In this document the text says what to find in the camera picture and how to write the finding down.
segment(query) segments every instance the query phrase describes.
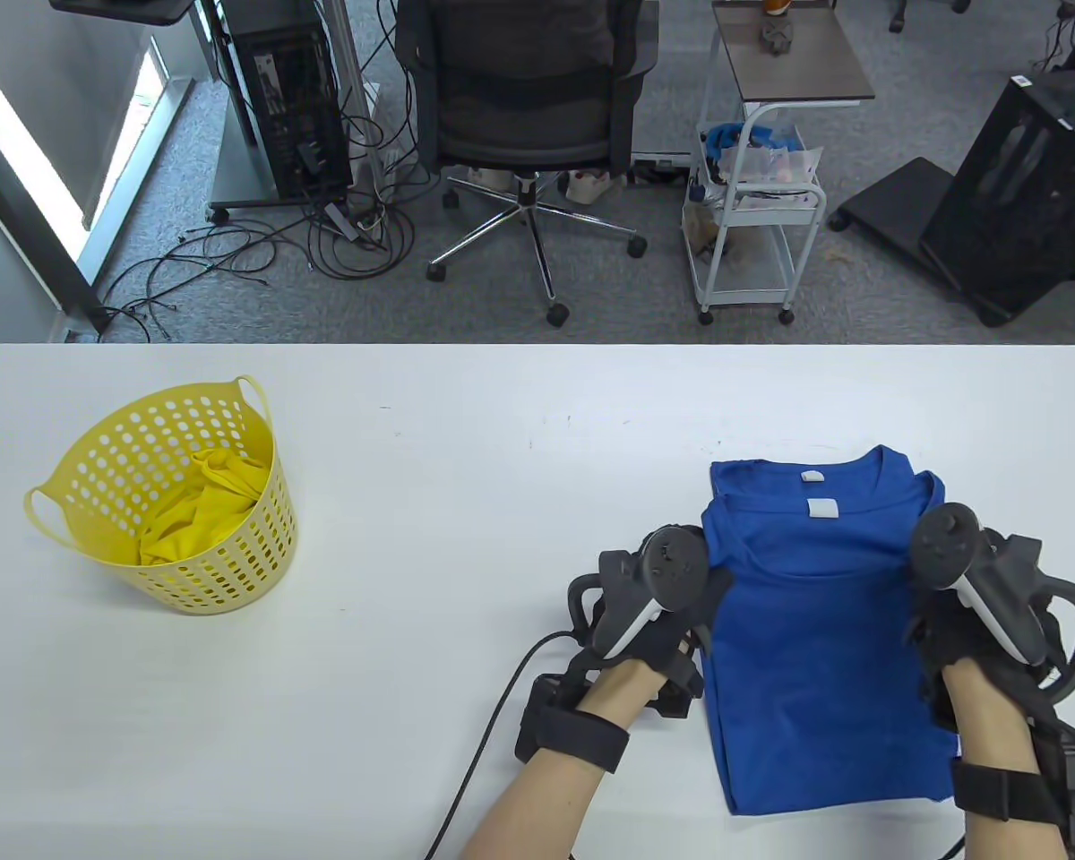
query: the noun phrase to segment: hand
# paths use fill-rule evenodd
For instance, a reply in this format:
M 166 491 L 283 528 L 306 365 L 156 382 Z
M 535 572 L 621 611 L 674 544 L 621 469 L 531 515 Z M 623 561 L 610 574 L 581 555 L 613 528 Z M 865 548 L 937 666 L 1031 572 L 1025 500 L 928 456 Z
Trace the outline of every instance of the hand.
M 600 673 L 577 710 L 628 730 L 645 705 L 656 699 L 665 680 L 664 675 L 642 660 L 625 660 Z

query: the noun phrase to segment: computer tower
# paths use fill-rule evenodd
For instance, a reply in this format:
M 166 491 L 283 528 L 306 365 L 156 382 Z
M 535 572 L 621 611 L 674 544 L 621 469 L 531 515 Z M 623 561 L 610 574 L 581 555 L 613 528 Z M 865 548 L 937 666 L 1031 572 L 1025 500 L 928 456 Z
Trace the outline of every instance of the computer tower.
M 1075 71 L 1007 83 L 919 247 L 988 325 L 1075 278 Z
M 223 16 L 280 198 L 341 197 L 349 147 L 315 1 L 226 0 Z

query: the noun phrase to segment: shoe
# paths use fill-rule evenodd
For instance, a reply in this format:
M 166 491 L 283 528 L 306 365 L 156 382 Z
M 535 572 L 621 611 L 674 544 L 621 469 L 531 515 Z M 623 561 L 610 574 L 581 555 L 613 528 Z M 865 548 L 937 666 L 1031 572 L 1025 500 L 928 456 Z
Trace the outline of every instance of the shoe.
M 575 169 L 570 171 L 570 187 L 567 188 L 567 200 L 587 206 L 598 201 L 610 188 L 613 187 L 613 176 L 605 171 L 601 175 L 596 175 L 586 169 Z
M 471 168 L 467 180 L 491 191 L 508 194 L 514 189 L 514 173 L 507 169 Z

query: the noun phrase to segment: glove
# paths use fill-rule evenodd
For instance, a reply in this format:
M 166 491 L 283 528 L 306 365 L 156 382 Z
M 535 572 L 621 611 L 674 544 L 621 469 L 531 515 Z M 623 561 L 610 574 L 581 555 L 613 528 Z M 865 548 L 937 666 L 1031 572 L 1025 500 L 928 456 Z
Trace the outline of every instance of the glove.
M 976 612 L 960 603 L 956 591 L 922 590 L 917 596 L 916 615 L 909 628 L 911 641 L 916 644 L 921 657 L 922 696 L 940 728 L 949 732 L 957 730 L 951 700 L 942 675 L 944 666 L 969 657 L 979 664 L 997 689 L 1020 705 L 1029 717 L 1037 723 L 1059 725 L 1055 705 L 1041 689 L 1052 669 L 1061 670 L 1067 663 L 1059 621 L 1049 612 L 1049 597 L 1033 599 L 1033 611 L 1048 640 L 1048 659 L 1038 666 L 1029 666 L 1003 650 Z

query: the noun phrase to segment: folded t-shirt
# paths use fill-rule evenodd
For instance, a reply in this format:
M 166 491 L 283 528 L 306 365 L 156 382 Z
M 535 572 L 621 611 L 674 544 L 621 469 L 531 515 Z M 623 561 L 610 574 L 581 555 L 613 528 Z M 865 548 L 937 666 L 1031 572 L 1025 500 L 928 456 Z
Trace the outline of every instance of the folded t-shirt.
M 943 483 L 885 447 L 837 465 L 714 463 L 712 478 L 710 561 L 737 580 L 704 660 L 729 807 L 949 798 L 957 740 L 932 725 L 905 642 L 907 544 Z

